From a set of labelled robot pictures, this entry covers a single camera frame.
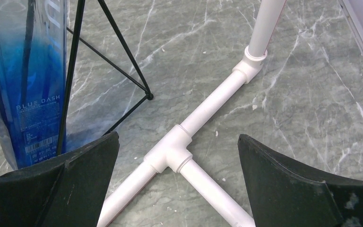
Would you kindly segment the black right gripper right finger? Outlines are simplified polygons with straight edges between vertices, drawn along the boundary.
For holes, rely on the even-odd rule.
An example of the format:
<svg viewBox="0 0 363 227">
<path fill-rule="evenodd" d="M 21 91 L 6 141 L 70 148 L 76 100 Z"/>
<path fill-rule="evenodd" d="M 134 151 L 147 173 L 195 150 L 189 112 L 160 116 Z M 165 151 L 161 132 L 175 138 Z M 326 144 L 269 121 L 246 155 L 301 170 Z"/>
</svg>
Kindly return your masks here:
<svg viewBox="0 0 363 227">
<path fill-rule="evenodd" d="M 363 181 L 331 174 L 242 134 L 238 151 L 258 227 L 363 227 Z"/>
</svg>

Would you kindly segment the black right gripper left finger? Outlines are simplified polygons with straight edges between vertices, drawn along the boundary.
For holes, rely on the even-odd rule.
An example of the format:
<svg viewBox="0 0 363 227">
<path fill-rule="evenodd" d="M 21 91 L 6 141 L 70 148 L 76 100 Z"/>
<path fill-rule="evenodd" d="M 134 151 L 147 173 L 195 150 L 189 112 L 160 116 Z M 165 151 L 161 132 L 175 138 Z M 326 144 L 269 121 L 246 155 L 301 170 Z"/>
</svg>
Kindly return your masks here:
<svg viewBox="0 0 363 227">
<path fill-rule="evenodd" d="M 0 227 L 95 227 L 119 152 L 113 131 L 0 176 Z"/>
</svg>

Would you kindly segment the blue square glass bottle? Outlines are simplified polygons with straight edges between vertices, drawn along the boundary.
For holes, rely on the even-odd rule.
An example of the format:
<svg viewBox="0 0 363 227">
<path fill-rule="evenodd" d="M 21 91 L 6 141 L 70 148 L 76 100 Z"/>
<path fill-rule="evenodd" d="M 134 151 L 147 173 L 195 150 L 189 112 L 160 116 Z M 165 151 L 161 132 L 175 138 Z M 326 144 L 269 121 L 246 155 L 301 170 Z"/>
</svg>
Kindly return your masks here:
<svg viewBox="0 0 363 227">
<path fill-rule="evenodd" d="M 0 144 L 14 170 L 56 156 L 66 8 L 64 0 L 0 0 Z"/>
</svg>

